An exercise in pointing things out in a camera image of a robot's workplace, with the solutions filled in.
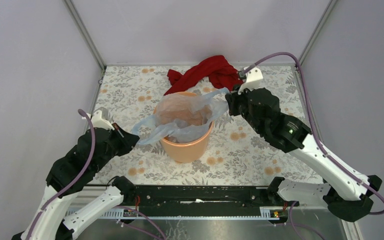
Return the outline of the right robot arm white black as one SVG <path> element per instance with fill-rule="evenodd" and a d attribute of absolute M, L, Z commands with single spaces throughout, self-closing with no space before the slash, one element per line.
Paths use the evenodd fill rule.
<path fill-rule="evenodd" d="M 295 182 L 275 177 L 267 188 L 267 201 L 304 203 L 327 208 L 334 216 L 355 222 L 372 214 L 373 200 L 382 180 L 359 173 L 317 142 L 311 129 L 300 119 L 281 112 L 280 100 L 266 88 L 231 91 L 225 95 L 231 116 L 241 116 L 270 146 L 299 159 L 323 183 Z"/>

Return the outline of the light blue plastic trash bag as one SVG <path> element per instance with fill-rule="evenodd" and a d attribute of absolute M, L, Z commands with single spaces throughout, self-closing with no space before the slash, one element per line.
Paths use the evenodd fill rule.
<path fill-rule="evenodd" d="M 168 94 L 159 101 L 155 112 L 134 125 L 131 132 L 139 136 L 145 131 L 139 145 L 149 145 L 163 139 L 178 144 L 196 141 L 227 112 L 227 101 L 219 97 L 229 92 L 224 87 L 204 95 Z"/>

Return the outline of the orange plastic trash bin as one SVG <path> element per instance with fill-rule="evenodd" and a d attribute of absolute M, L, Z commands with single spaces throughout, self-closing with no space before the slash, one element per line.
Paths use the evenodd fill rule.
<path fill-rule="evenodd" d="M 180 92 L 179 94 L 188 97 L 197 96 L 197 94 L 190 92 Z M 212 124 L 203 137 L 190 143 L 174 143 L 166 138 L 160 140 L 160 143 L 168 156 L 176 162 L 191 163 L 202 157 L 205 153 L 209 144 L 211 130 Z"/>

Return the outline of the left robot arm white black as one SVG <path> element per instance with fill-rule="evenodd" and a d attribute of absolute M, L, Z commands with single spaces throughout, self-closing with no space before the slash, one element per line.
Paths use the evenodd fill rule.
<path fill-rule="evenodd" d="M 112 123 L 93 127 L 81 135 L 77 144 L 51 167 L 46 177 L 45 192 L 35 217 L 27 229 L 15 234 L 14 240 L 75 240 L 98 216 L 135 200 L 134 184 L 126 177 L 116 177 L 101 200 L 94 200 L 97 210 L 83 209 L 74 218 L 65 217 L 72 201 L 111 159 L 130 153 L 139 136 Z"/>

